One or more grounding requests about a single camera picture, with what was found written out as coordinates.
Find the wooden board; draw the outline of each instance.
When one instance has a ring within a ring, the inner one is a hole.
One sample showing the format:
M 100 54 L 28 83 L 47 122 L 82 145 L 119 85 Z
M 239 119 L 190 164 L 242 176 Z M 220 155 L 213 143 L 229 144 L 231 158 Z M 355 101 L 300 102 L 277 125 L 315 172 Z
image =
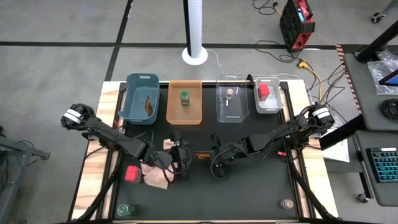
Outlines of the wooden board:
M 292 106 L 295 114 L 299 114 L 303 108 L 309 105 L 307 92 L 305 90 L 305 85 L 302 80 L 286 80 L 289 84 L 290 98 L 292 100 Z M 117 112 L 116 103 L 119 95 L 120 82 L 104 82 L 101 91 L 101 96 L 99 98 L 98 109 L 96 112 L 97 117 L 101 118 L 104 123 L 112 126 L 114 114 Z M 285 105 L 285 118 L 289 120 L 289 113 L 286 107 L 285 94 L 281 90 L 282 101 Z M 312 139 L 310 144 L 315 147 L 319 147 L 319 142 Z M 88 153 L 99 148 L 98 142 L 90 142 L 88 146 Z M 116 159 L 114 156 L 112 158 L 113 165 Z M 103 178 L 103 172 L 105 167 L 107 150 L 103 149 L 97 153 L 91 155 L 85 161 L 83 173 L 81 175 L 80 184 L 78 186 L 78 193 L 76 201 L 74 204 L 74 209 L 72 213 L 72 219 L 78 218 L 82 215 L 87 207 L 96 197 L 97 193 L 101 189 L 101 183 Z M 331 191 L 328 174 L 326 172 L 325 162 L 322 157 L 321 150 L 306 148 L 303 150 L 303 157 L 305 161 L 305 167 L 308 175 L 308 181 L 310 182 L 310 188 L 313 193 L 317 196 L 319 201 L 325 206 L 325 208 L 334 216 L 338 216 L 335 201 L 333 198 L 333 192 Z M 109 190 L 107 197 L 105 198 L 103 218 L 108 216 L 109 203 L 110 203 L 110 192 Z M 299 188 L 300 199 L 302 202 L 303 214 L 305 217 L 309 217 L 309 212 L 307 209 L 307 199 L 304 192 Z

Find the pink cloth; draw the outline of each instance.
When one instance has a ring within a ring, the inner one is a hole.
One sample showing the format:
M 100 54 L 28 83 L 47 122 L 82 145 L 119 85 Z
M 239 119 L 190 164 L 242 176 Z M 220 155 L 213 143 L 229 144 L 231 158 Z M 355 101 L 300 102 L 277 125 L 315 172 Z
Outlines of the pink cloth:
M 174 146 L 174 143 L 169 139 L 163 141 L 163 150 L 170 149 L 172 146 Z M 142 174 L 144 175 L 144 182 L 147 185 L 167 190 L 169 183 L 165 179 L 162 169 L 145 164 L 141 164 L 141 169 Z M 165 173 L 169 181 L 174 180 L 174 174 L 167 170 L 165 170 Z

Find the white pole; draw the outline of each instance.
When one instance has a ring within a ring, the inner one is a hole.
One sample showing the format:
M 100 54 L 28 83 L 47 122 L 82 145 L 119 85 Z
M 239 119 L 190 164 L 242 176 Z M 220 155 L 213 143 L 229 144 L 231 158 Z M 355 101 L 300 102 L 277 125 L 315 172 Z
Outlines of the white pole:
M 202 0 L 183 0 L 183 3 L 187 48 L 182 58 L 189 65 L 201 65 L 207 59 L 207 51 L 201 46 Z

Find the red power station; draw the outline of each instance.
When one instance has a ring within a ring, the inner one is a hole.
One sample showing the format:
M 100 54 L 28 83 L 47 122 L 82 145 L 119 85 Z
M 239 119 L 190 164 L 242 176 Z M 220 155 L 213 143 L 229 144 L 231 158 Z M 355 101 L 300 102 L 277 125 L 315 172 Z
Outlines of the red power station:
M 284 36 L 287 50 L 302 50 L 315 30 L 312 11 L 307 0 L 288 0 L 279 26 Z

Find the red cube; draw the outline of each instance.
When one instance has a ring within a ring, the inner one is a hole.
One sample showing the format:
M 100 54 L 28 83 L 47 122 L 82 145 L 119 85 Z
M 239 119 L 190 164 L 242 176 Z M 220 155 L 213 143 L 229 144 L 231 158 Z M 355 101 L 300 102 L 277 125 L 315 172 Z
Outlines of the red cube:
M 141 181 L 141 169 L 136 166 L 128 166 L 124 180 L 132 183 Z
M 259 101 L 266 100 L 267 97 L 269 96 L 269 93 L 270 93 L 268 85 L 267 84 L 260 84 L 258 92 L 259 92 Z

